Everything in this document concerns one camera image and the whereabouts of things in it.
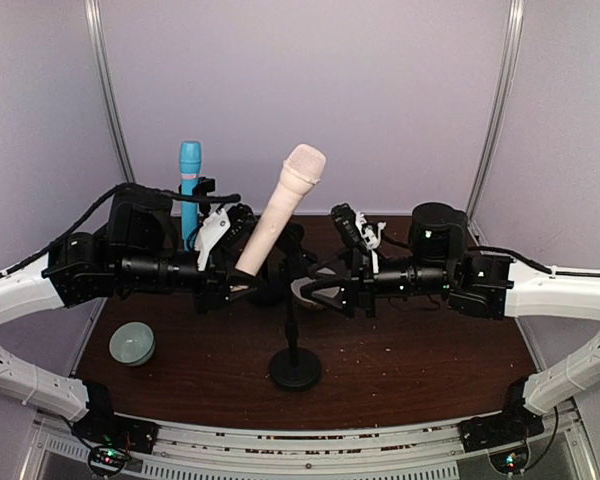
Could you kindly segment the black microphone stand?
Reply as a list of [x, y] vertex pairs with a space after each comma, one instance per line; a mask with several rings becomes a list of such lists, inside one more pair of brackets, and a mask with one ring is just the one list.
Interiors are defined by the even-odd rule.
[[275, 243], [284, 254], [279, 270], [286, 274], [286, 317], [284, 323], [287, 347], [277, 352], [269, 362], [269, 376], [280, 389], [302, 392], [314, 387], [321, 378], [321, 363], [312, 351], [298, 345], [299, 325], [296, 320], [291, 283], [309, 274], [309, 268], [317, 263], [317, 256], [303, 247], [289, 241], [286, 230]]
[[259, 281], [256, 291], [247, 297], [247, 301], [260, 308], [280, 305], [286, 299], [286, 274], [282, 270], [261, 271], [257, 276]]
[[[215, 192], [216, 190], [216, 182], [215, 179], [213, 178], [207, 178], [205, 176], [199, 177], [197, 179], [197, 182], [193, 182], [193, 181], [185, 181], [185, 183], [187, 183], [187, 185], [191, 188], [188, 188], [185, 191], [185, 187], [181, 184], [178, 187], [178, 193], [179, 194], [184, 194], [184, 195], [188, 195], [188, 196], [195, 196], [195, 197], [207, 197], [209, 196], [211, 193]], [[185, 202], [185, 205], [187, 206], [193, 206], [194, 204], [191, 202]], [[211, 210], [211, 206], [210, 204], [196, 204], [196, 206], [198, 207], [198, 210], [201, 214], [208, 214]]]

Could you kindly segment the black front microphone stand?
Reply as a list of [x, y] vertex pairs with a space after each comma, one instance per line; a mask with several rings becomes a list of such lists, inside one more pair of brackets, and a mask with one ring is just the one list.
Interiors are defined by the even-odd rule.
[[[185, 187], [181, 184], [178, 187], [178, 193], [179, 194], [184, 194], [184, 195], [188, 195], [188, 196], [195, 196], [195, 197], [207, 197], [209, 196], [211, 193], [215, 192], [216, 190], [216, 182], [215, 179], [213, 178], [207, 178], [205, 176], [199, 177], [197, 179], [197, 182], [193, 182], [193, 181], [185, 181], [185, 183], [187, 183], [187, 185], [191, 188], [188, 188], [185, 191]], [[191, 202], [185, 202], [185, 205], [187, 206], [193, 206], [194, 204]], [[211, 210], [211, 206], [210, 204], [196, 204], [196, 206], [198, 207], [198, 210], [201, 214], [208, 214]]]

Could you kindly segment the beige microphone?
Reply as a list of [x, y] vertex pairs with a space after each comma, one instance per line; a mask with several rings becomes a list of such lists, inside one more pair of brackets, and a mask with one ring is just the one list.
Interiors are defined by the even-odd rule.
[[318, 149], [297, 145], [283, 162], [278, 183], [240, 255], [236, 269], [255, 276], [302, 199], [320, 181], [326, 156]]

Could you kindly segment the blue microphone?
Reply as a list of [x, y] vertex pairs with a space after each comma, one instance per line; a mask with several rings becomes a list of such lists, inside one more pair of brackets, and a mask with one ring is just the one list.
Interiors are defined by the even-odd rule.
[[[201, 144], [198, 141], [185, 141], [181, 144], [179, 166], [181, 175], [180, 192], [192, 196], [199, 182], [202, 163]], [[191, 250], [198, 228], [198, 206], [192, 201], [181, 204], [181, 232], [183, 245]]]

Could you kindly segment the black microphone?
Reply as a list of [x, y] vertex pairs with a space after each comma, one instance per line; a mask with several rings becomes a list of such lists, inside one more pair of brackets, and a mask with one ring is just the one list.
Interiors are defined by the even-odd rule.
[[301, 245], [305, 236], [305, 229], [301, 224], [290, 222], [286, 225], [286, 234], [290, 242]]

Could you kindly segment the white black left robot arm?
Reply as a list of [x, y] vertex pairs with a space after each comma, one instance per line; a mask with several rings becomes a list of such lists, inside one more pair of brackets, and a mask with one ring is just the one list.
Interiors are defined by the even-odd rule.
[[[114, 186], [63, 234], [0, 271], [0, 325], [29, 314], [132, 293], [188, 292], [196, 309], [240, 297], [231, 247], [256, 219], [237, 194], [197, 196], [133, 183]], [[63, 377], [0, 346], [0, 393], [70, 421], [113, 416], [108, 389]]]

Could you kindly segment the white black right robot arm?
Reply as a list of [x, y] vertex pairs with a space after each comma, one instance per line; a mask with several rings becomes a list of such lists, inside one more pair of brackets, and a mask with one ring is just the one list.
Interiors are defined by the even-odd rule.
[[[406, 257], [382, 257], [381, 227], [348, 204], [333, 207], [345, 245], [336, 255], [342, 274], [313, 269], [302, 297], [348, 317], [372, 317], [381, 298], [437, 296], [463, 315], [492, 320], [558, 317], [600, 323], [600, 269], [546, 266], [517, 252], [468, 244], [468, 216], [428, 202], [412, 212]], [[600, 382], [600, 330], [556, 364], [512, 383], [505, 412], [541, 417], [562, 401]]]

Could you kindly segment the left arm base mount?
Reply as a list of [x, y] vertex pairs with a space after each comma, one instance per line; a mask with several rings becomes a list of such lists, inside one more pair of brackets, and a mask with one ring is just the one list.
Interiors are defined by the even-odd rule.
[[83, 381], [87, 412], [65, 423], [87, 450], [87, 467], [100, 479], [111, 479], [133, 461], [132, 453], [151, 454], [159, 427], [155, 422], [131, 419], [114, 412], [109, 390], [102, 384]]

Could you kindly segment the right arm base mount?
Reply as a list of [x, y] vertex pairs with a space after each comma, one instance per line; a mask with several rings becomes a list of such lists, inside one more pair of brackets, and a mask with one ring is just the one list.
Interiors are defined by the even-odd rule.
[[458, 430], [465, 453], [482, 451], [498, 474], [513, 477], [532, 466], [529, 440], [544, 432], [544, 423], [515, 402], [499, 413], [463, 420]]

